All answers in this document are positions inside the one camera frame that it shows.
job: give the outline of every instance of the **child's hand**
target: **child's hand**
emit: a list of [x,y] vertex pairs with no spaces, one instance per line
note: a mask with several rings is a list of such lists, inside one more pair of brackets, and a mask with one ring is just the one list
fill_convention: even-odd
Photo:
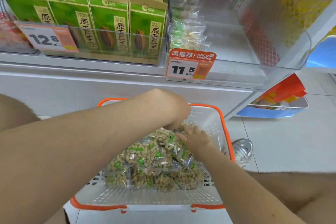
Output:
[[206,147],[213,147],[210,137],[204,130],[200,131],[198,126],[194,127],[194,131],[188,126],[184,125],[184,130],[187,133],[187,137],[181,133],[175,133],[175,135],[183,141],[188,150],[194,155],[195,159],[203,161],[202,152]]

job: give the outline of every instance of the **human arm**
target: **human arm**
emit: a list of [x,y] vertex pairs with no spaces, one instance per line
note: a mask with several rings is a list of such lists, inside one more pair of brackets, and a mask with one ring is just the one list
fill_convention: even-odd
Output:
[[0,223],[44,223],[126,147],[189,112],[181,96],[154,89],[1,132]]
[[245,170],[212,145],[209,136],[185,126],[188,137],[175,133],[197,160],[204,163],[234,224],[304,224]]

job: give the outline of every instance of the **white plastic basket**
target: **white plastic basket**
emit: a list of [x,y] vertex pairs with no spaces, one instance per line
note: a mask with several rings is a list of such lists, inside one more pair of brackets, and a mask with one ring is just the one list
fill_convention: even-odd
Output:
[[[104,99],[98,107],[124,99]],[[186,121],[193,122],[205,130],[214,144],[235,161],[229,133],[225,127],[221,110],[215,106],[190,104],[191,112]],[[107,188],[104,184],[104,170],[99,172],[70,200],[78,209],[106,211],[161,211],[190,209],[222,209],[224,205],[209,175],[203,186],[195,190],[157,192],[156,190],[127,190]]]

